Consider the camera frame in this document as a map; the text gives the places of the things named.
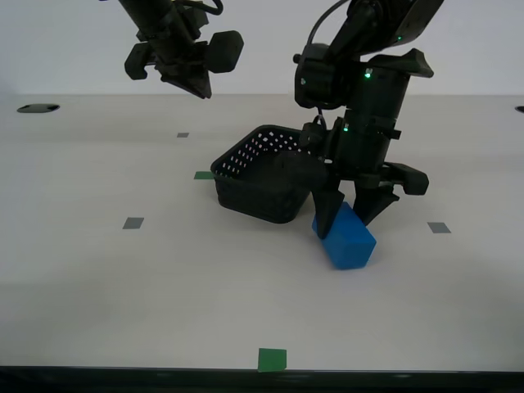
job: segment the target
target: plastic mesh basket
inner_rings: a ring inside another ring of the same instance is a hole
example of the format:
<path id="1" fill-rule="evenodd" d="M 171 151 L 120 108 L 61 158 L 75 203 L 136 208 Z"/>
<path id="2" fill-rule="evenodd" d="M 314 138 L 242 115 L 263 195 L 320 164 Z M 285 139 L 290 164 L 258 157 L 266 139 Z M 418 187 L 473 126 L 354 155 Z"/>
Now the plastic mesh basket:
<path id="1" fill-rule="evenodd" d="M 309 191 L 291 185 L 274 164 L 281 151 L 299 151 L 300 131 L 257 128 L 211 166 L 223 207 L 271 223 L 292 221 Z"/>

